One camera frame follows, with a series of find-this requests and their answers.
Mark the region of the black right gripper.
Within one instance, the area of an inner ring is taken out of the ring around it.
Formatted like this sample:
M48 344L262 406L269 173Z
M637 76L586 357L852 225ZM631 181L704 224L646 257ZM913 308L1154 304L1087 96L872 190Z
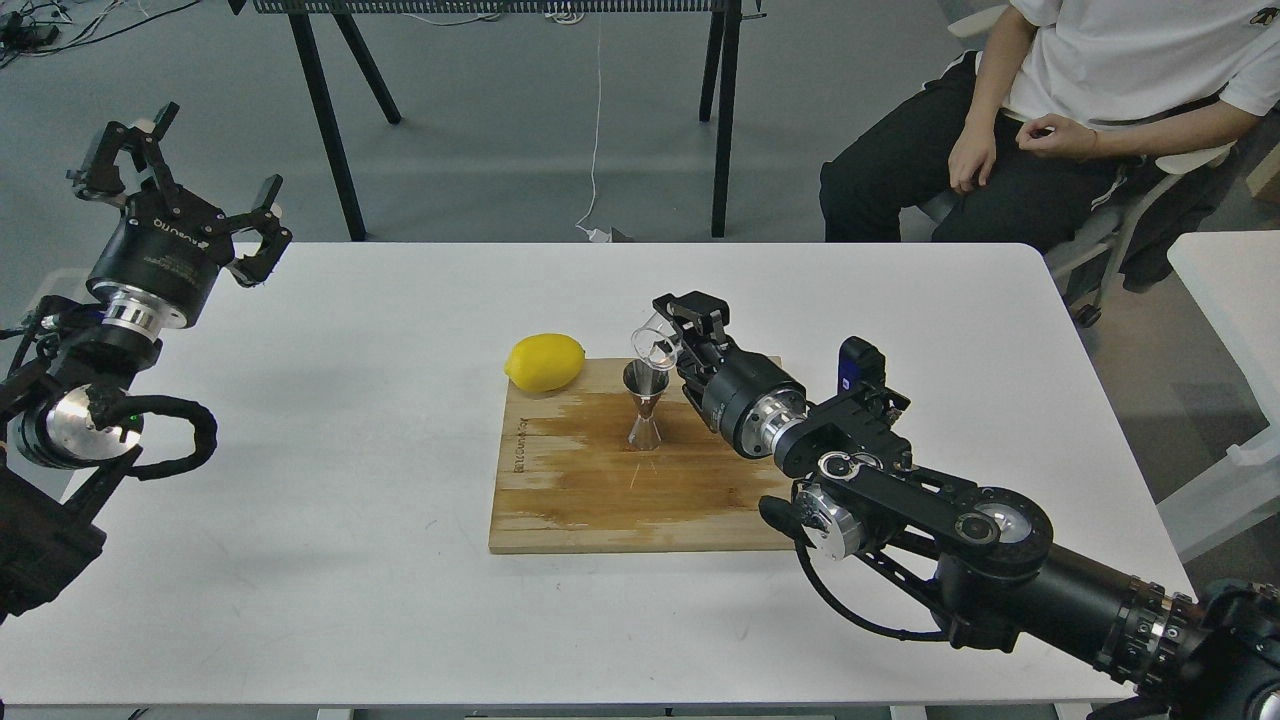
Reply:
M768 457L786 428L808 413L805 388L771 357L727 334L730 306L701 291L652 301L680 333L684 392L708 429L740 456Z

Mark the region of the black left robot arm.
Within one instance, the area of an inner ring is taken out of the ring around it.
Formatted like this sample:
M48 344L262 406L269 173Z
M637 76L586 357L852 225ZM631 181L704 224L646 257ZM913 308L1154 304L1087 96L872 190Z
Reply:
M243 287L265 282L292 240L266 178L248 211L229 215L177 183L160 142L179 108L154 120L113 120L69 172L79 199L120 220L84 287L86 304L44 296L4 338L19 348L3 382L3 447L56 469L90 469L65 502L9 468L1 488L3 616L54 601L102 552L93 519L123 479L168 478L202 466L218 446L204 405L132 395L155 365L166 328L193 325L221 270Z

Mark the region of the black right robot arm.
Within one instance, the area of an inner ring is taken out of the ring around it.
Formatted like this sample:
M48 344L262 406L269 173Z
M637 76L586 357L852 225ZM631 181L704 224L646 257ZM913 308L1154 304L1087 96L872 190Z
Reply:
M918 465L893 433L908 409L886 384L884 356L858 337L838 350L823 404L773 360L728 336L728 305L703 292L655 299L631 337L637 359L677 372L708 428L740 456L768 457L790 496L764 496L762 519L787 537L812 587L838 615L896 641L1011 652L1021 634L1089 664L1134 696L1097 719L1275 719L1277 589L1224 580L1202 600L1167 594L1053 541L1039 505ZM854 557L937 623L909 632L847 609L812 552Z

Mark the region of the person's left hand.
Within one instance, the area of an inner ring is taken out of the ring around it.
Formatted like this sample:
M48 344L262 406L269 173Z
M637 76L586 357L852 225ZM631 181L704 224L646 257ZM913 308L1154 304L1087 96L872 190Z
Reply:
M989 183L996 159L995 124L966 123L948 155L950 190L961 196L983 190Z

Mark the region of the person's right hand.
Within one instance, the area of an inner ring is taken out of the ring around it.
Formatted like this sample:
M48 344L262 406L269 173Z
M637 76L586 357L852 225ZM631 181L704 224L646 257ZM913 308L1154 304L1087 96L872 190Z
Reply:
M1097 156L1100 135L1096 129L1057 114L1025 122L1016 135L1020 150L1038 158L1089 161Z

